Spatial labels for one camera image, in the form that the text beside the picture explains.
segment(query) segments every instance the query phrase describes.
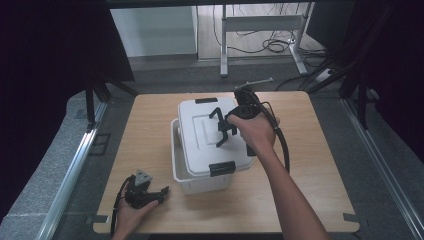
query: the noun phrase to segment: white container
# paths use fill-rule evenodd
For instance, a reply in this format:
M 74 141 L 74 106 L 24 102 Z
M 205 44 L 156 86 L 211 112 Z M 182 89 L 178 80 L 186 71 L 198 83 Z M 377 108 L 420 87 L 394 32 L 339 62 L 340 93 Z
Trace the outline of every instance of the white container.
M 236 105 L 229 97 L 184 101 L 178 106 L 178 120 L 171 123 L 173 174 L 185 194 L 225 189 L 232 173 L 252 165 L 239 133 L 228 131 L 228 140 L 216 147 L 223 135 L 218 115 L 209 115 L 217 107 L 225 117 Z
M 215 177 L 196 177 L 187 171 L 187 165 L 179 136 L 179 122 L 175 119 L 171 123 L 172 170 L 185 194 L 195 194 L 225 189 L 231 184 L 231 174 Z
M 247 156 L 246 143 L 240 134 L 228 131 L 228 140 L 218 131 L 218 115 L 209 115 L 220 108 L 222 117 L 236 105 L 233 98 L 220 97 L 183 101 L 178 106 L 178 120 L 187 171 L 197 177 L 221 175 L 249 169 L 252 158 Z

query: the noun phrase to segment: wall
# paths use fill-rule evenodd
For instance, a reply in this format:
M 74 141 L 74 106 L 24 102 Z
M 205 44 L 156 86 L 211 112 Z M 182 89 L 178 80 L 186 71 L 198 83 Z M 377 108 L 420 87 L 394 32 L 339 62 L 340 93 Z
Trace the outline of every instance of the wall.
M 112 9 L 128 57 L 197 53 L 196 7 Z

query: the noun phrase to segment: wooden tabletop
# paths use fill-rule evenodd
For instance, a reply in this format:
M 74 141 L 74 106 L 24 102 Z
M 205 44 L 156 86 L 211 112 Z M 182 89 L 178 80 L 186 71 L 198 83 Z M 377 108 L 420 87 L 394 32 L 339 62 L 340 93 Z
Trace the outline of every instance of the wooden tabletop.
M 280 118 L 291 159 L 290 175 L 304 193 L 329 232 L 355 232 L 359 224 L 344 221 L 343 213 L 355 214 L 334 159 L 304 92 L 257 93 L 269 101 Z M 136 97 L 98 215 L 112 215 L 122 182 L 137 169 L 153 177 L 149 192 L 170 187 L 162 205 L 143 220 L 143 233 L 258 233 L 281 232 L 266 174 L 254 158 L 251 169 L 232 176 L 225 190 L 185 195 L 174 180 L 171 157 L 171 121 L 178 117 L 184 100 L 233 97 L 233 93 L 146 94 Z M 275 150 L 283 159 L 278 140 Z M 108 233 L 108 223 L 94 230 Z

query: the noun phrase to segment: person's right hand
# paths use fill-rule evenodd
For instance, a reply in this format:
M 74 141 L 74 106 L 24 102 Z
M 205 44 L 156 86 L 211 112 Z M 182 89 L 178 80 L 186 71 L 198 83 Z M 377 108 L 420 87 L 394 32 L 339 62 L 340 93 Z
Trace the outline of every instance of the person's right hand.
M 227 120 L 240 130 L 244 141 L 255 152 L 258 150 L 267 151 L 270 148 L 273 149 L 275 132 L 265 114 L 260 113 L 258 116 L 246 120 L 235 115 L 230 115 Z

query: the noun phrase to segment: black curtain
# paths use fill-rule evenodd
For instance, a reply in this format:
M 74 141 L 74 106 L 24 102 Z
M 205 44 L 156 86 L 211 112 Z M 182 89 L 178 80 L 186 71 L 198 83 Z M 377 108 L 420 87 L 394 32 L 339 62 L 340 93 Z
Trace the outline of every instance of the black curtain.
M 2 219 L 60 128 L 68 99 L 93 74 L 134 78 L 108 9 L 40 1 L 0 8 Z
M 365 77 L 376 109 L 424 161 L 423 1 L 399 1 L 370 51 Z

